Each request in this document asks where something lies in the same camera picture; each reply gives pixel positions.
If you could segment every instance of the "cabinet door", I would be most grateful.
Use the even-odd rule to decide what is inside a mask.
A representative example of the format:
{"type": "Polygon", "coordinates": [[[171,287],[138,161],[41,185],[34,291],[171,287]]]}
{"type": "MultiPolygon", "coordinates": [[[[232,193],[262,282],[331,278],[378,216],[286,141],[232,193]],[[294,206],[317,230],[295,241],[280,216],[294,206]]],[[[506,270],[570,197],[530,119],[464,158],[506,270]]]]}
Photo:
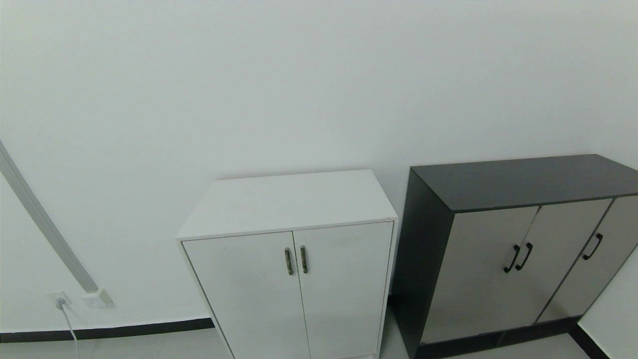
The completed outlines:
{"type": "Polygon", "coordinates": [[[293,232],[313,358],[377,351],[392,225],[382,222],[293,232]],[[302,251],[307,273],[302,270],[302,251]]]}
{"type": "Polygon", "coordinates": [[[539,322],[583,315],[637,244],[638,197],[618,198],[612,203],[596,234],[585,246],[539,322]]]}
{"type": "Polygon", "coordinates": [[[310,358],[291,232],[183,244],[235,359],[310,358]]]}
{"type": "Polygon", "coordinates": [[[523,242],[537,210],[526,207],[454,216],[422,342],[496,332],[535,319],[511,316],[518,308],[505,289],[516,270],[505,273],[503,269],[510,266],[514,245],[523,242]]]}
{"type": "Polygon", "coordinates": [[[517,310],[510,313],[512,320],[525,325],[536,321],[610,202],[602,199],[539,209],[507,284],[510,299],[517,303],[517,310]]]}

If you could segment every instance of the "floor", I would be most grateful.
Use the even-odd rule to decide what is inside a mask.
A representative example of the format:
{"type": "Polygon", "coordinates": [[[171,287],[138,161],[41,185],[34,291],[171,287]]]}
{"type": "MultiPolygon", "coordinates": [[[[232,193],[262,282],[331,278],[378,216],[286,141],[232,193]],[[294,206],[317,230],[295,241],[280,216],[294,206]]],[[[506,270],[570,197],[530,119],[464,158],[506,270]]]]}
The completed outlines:
{"type": "MultiPolygon", "coordinates": [[[[408,359],[399,328],[389,313],[383,331],[381,359],[408,359]]],[[[80,340],[81,359],[230,359],[215,329],[80,340]]],[[[73,342],[0,344],[2,359],[75,359],[73,342]]],[[[587,359],[567,334],[454,359],[587,359]]]]}

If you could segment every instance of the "white wall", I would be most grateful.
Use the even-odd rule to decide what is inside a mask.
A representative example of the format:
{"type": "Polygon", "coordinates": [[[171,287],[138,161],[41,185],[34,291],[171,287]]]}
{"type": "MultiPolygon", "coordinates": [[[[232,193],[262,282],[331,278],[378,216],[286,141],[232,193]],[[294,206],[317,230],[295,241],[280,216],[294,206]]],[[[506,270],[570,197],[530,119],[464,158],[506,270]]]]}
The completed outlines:
{"type": "Polygon", "coordinates": [[[172,237],[216,178],[372,168],[401,214],[409,165],[589,153],[637,10],[3,1],[2,139],[117,307],[2,183],[0,330],[63,329],[48,289],[78,328],[205,317],[172,237]]]}
{"type": "MultiPolygon", "coordinates": [[[[638,23],[634,23],[638,33],[638,23]]],[[[604,111],[595,151],[638,169],[638,48],[628,46],[634,67],[624,90],[604,111]]],[[[611,358],[635,358],[638,353],[638,251],[634,251],[607,289],[581,320],[581,326],[611,358]]]]}

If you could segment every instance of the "white cable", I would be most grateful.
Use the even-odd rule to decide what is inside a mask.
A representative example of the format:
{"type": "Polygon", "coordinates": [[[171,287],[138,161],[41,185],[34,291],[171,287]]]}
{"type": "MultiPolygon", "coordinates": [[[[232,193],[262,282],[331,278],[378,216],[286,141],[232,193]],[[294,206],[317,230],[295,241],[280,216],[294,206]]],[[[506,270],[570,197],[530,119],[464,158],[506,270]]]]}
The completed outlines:
{"type": "Polygon", "coordinates": [[[62,311],[62,314],[64,314],[64,318],[66,319],[66,324],[69,326],[69,330],[71,331],[71,335],[73,336],[73,341],[75,343],[75,354],[77,355],[78,359],[80,359],[80,350],[78,349],[78,338],[75,336],[75,332],[73,331],[73,328],[71,327],[71,322],[69,321],[69,317],[66,315],[66,311],[64,310],[64,304],[66,304],[66,300],[62,298],[57,299],[56,307],[62,311]]]}

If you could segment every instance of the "metal handle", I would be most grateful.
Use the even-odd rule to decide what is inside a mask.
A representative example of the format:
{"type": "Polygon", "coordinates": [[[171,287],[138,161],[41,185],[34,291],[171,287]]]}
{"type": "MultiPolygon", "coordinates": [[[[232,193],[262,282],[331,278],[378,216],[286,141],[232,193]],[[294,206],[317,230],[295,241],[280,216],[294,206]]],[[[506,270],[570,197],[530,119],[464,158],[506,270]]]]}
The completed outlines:
{"type": "Polygon", "coordinates": [[[525,247],[527,247],[527,256],[525,256],[525,259],[523,259],[523,263],[520,266],[518,264],[516,265],[516,270],[522,270],[523,266],[525,266],[525,263],[527,263],[527,258],[530,257],[531,250],[534,248],[534,246],[531,245],[530,242],[528,242],[525,247]]]}
{"type": "Polygon", "coordinates": [[[286,254],[286,267],[288,267],[288,274],[292,275],[292,263],[290,262],[290,248],[286,248],[284,253],[286,254]]]}
{"type": "Polygon", "coordinates": [[[602,242],[602,234],[596,233],[596,238],[598,238],[598,244],[596,244],[596,248],[594,248],[594,250],[591,252],[590,255],[583,254],[582,258],[584,260],[588,260],[589,258],[591,258],[594,255],[594,253],[596,253],[596,249],[598,249],[598,246],[600,245],[600,242],[602,242]]]}
{"type": "Polygon", "coordinates": [[[512,270],[512,267],[514,266],[514,263],[516,262],[516,258],[518,258],[518,253],[521,252],[521,248],[518,245],[514,245],[514,250],[516,251],[516,254],[514,254],[514,259],[512,259],[512,263],[510,264],[510,267],[503,268],[503,271],[505,271],[505,273],[509,273],[510,270],[512,270]]]}
{"type": "Polygon", "coordinates": [[[301,267],[304,269],[304,274],[308,273],[308,265],[306,264],[306,248],[301,246],[301,267]]]}

